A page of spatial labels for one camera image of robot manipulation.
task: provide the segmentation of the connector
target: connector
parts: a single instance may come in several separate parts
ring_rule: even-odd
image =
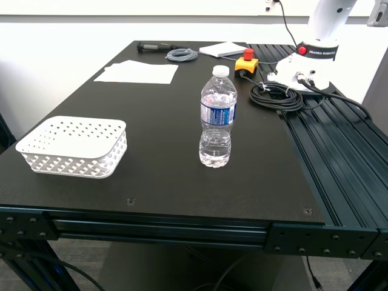
[[[303,80],[303,81],[305,81],[306,80],[306,77],[304,76],[304,74],[302,74],[302,73],[296,73],[296,79],[298,80],[298,83],[300,84],[301,83],[301,81]]]

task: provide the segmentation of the white notepad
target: white notepad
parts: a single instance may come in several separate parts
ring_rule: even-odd
[[[223,42],[222,44],[201,47],[199,51],[201,53],[219,58],[220,56],[231,56],[237,55],[238,53],[243,53],[245,49],[246,47],[242,47],[241,45],[237,45],[232,42]]]

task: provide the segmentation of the white bottle cap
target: white bottle cap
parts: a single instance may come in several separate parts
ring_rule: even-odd
[[[226,65],[216,65],[213,68],[213,76],[225,78],[229,76],[229,67]]]

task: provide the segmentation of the white wall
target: white wall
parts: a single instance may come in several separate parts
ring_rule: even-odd
[[[289,27],[302,40],[306,25]],[[16,138],[135,39],[292,43],[283,24],[0,23],[0,35],[0,112]],[[387,47],[386,28],[346,25],[332,81],[362,102]]]
[[[287,16],[310,16],[318,0],[282,1]],[[358,0],[351,16],[369,16],[375,0]],[[272,0],[0,0],[0,15],[281,15]]]

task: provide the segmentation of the screw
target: screw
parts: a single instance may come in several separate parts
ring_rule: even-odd
[[[311,215],[311,214],[313,214],[313,210],[311,208],[305,208],[305,209],[303,209],[303,213],[305,215]]]

